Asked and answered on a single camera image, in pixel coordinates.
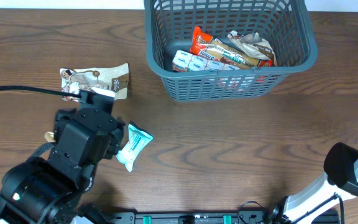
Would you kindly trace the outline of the multicolour tissue pack box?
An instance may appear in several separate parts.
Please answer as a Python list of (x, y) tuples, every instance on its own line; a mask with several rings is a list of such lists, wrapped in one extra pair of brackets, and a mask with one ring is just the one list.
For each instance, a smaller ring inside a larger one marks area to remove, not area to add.
[[(172, 68), (174, 72), (239, 70), (237, 66), (206, 59), (182, 50), (177, 50), (172, 60)], [(235, 89), (238, 86), (239, 91), (244, 91), (244, 89), (252, 83), (253, 79), (254, 76), (244, 76), (243, 78), (234, 76), (232, 78), (209, 78), (208, 81), (215, 82), (219, 87), (225, 87), (227, 85), (228, 89)]]

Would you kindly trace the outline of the red orange pasta packet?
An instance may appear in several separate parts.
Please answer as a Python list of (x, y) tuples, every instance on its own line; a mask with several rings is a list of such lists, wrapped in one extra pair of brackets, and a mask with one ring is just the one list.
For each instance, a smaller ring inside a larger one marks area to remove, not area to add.
[(246, 53), (224, 44), (218, 38), (202, 32), (199, 26), (195, 26), (193, 30), (190, 53), (209, 60), (237, 66), (240, 69), (274, 66), (273, 60), (252, 58)]

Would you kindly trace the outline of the dark grey plastic basket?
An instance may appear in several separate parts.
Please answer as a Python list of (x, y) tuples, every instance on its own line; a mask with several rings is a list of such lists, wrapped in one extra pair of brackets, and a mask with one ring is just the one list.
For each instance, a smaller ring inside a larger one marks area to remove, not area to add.
[[(268, 93), (291, 73), (312, 67), (318, 56), (304, 0), (144, 0), (146, 59), (177, 101), (252, 98)], [(227, 45), (230, 31), (256, 32), (275, 52), (274, 67), (175, 72), (177, 51), (189, 51), (194, 28)]]

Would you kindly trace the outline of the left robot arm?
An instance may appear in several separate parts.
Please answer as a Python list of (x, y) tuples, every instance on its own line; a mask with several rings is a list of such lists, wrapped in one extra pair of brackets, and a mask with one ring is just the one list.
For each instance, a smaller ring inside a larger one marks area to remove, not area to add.
[(111, 115), (114, 97), (80, 91), (80, 107), (58, 110), (53, 142), (41, 145), (2, 178), (0, 221), (71, 223), (98, 163), (120, 150), (124, 123)]

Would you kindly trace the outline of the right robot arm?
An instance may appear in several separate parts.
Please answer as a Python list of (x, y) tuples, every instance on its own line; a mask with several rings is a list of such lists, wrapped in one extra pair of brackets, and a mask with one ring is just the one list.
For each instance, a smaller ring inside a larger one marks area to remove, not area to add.
[(336, 143), (327, 153), (323, 173), (301, 192), (284, 197), (264, 223), (310, 224), (330, 208), (358, 197), (358, 150)]

